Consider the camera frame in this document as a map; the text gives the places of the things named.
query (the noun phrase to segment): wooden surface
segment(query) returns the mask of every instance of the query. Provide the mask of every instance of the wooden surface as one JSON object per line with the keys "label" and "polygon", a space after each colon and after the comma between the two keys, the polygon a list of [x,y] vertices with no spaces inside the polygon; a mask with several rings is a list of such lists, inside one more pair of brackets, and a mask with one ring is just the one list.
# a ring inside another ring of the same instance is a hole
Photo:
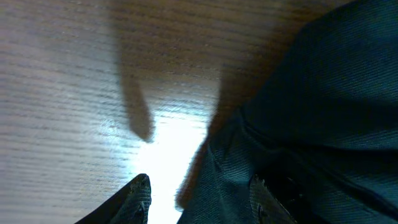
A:
{"label": "wooden surface", "polygon": [[175,223],[206,135],[346,1],[2,0],[0,223],[73,223],[141,172]]}

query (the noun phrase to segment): black fabric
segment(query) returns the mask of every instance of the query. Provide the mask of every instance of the black fabric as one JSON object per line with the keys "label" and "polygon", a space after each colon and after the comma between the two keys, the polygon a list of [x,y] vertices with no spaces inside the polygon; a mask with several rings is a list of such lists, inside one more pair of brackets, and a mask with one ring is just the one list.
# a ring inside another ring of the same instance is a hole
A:
{"label": "black fabric", "polygon": [[397,1],[355,1],[304,27],[210,141],[178,223],[253,223],[249,182],[265,170],[328,223],[397,223],[397,15]]}

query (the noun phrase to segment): wooden table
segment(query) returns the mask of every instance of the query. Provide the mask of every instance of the wooden table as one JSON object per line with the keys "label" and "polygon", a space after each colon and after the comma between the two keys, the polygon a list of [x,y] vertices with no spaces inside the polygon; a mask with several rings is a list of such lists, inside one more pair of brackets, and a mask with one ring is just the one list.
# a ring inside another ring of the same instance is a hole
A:
{"label": "wooden table", "polygon": [[141,172],[175,223],[206,135],[346,1],[3,0],[0,223],[73,223]]}

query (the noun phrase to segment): wood grain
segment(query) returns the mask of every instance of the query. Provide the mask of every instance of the wood grain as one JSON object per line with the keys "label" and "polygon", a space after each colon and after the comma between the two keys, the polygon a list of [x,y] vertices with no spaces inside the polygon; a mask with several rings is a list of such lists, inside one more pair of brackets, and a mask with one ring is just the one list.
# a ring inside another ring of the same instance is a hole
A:
{"label": "wood grain", "polygon": [[345,2],[3,0],[0,223],[73,223],[141,172],[175,223],[206,136]]}

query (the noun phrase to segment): brown wooden surface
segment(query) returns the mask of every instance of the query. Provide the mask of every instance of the brown wooden surface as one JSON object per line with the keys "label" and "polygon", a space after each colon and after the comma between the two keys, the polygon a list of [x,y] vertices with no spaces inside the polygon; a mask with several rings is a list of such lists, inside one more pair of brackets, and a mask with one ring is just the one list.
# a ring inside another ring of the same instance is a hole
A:
{"label": "brown wooden surface", "polygon": [[206,135],[346,1],[2,0],[0,223],[73,223],[141,172],[175,223]]}

